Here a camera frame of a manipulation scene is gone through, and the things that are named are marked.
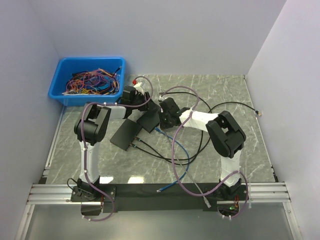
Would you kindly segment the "black cable gold plug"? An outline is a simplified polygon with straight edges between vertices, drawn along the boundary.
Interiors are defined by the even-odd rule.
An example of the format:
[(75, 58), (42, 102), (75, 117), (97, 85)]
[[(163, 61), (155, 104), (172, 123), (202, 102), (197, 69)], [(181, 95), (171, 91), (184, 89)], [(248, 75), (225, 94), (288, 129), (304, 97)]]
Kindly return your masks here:
[[(139, 151), (142, 151), (143, 153), (146, 153), (152, 157), (158, 158), (158, 159), (162, 159), (168, 163), (171, 162), (171, 157), (165, 157), (164, 155), (162, 155), (159, 151), (157, 151), (154, 147), (152, 147), (150, 144), (148, 144), (147, 142), (143, 141), (141, 138), (139, 137), (135, 137), (134, 141), (138, 141), (139, 143), (142, 143), (144, 146), (146, 146), (147, 148), (149, 148), (153, 153), (151, 153), (150, 151), (147, 151), (141, 147), (139, 147), (138, 145), (134, 144), (133, 142), (131, 142), (129, 144), (130, 147), (133, 147), (135, 149), (138, 149)], [(200, 135), (200, 142), (198, 145), (198, 149), (196, 151), (196, 153), (192, 156), (189, 155), (188, 151), (179, 143), (176, 141), (176, 144), (184, 151), (184, 153), (186, 154), (186, 158), (182, 158), (180, 159), (181, 162), (183, 162), (183, 166), (187, 166), (192, 164), (197, 157), (200, 155), (200, 153), (208, 146), (209, 144), (209, 139), (206, 141), (206, 143), (203, 145), (203, 141), (204, 141), (204, 131), (201, 132)]]

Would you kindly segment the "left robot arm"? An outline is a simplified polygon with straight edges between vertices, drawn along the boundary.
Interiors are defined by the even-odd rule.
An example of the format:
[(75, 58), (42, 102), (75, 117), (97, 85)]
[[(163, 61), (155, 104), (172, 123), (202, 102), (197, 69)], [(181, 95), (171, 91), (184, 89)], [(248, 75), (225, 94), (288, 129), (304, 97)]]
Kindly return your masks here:
[(74, 133), (81, 148), (81, 171), (76, 181), (77, 189), (89, 201), (95, 201), (102, 193), (99, 187), (98, 168), (100, 143), (104, 139), (110, 120), (126, 119), (132, 111), (151, 109), (152, 92), (142, 87), (127, 86), (115, 102), (87, 102), (74, 125)]

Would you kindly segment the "black network switch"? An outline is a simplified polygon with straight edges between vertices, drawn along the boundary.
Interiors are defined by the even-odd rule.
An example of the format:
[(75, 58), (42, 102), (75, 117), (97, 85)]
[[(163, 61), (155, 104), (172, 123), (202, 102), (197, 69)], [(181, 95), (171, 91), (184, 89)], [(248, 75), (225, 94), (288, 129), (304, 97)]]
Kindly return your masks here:
[(138, 118), (136, 122), (150, 134), (160, 124), (158, 111), (149, 110)]
[(121, 150), (127, 151), (141, 130), (142, 126), (137, 122), (126, 119), (109, 141)]

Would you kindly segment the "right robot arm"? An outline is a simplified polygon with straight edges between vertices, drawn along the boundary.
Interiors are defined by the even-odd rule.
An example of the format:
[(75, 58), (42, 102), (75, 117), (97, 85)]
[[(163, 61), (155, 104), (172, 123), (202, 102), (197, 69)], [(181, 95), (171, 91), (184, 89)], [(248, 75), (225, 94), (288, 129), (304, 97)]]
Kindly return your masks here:
[(214, 188), (226, 200), (237, 195), (241, 186), (240, 156), (247, 139), (246, 134), (228, 111), (206, 113), (195, 108), (179, 108), (173, 98), (160, 103), (159, 119), (162, 130), (178, 127), (193, 128), (207, 132), (214, 149), (220, 155), (221, 175)]

